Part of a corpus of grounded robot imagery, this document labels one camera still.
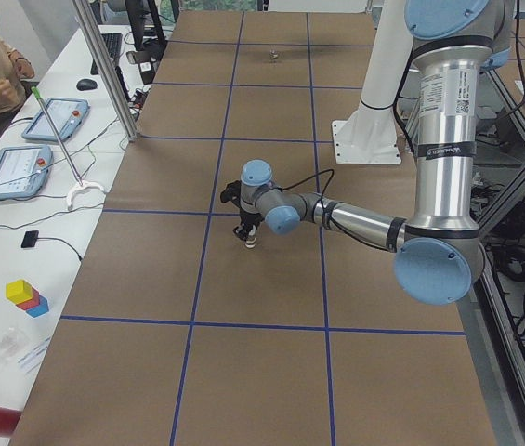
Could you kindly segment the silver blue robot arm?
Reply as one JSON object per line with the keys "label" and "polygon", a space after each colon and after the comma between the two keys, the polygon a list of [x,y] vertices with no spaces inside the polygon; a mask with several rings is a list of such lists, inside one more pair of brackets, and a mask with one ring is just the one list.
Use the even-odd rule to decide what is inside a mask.
{"label": "silver blue robot arm", "polygon": [[511,1],[410,1],[404,20],[421,75],[415,209],[404,219],[326,198],[291,194],[270,165],[252,160],[220,195],[240,211],[235,235],[253,245],[266,224],[277,234],[307,221],[394,254],[400,287],[414,299],[446,305],[464,297],[484,266],[470,215],[479,74],[503,65],[513,26]]}

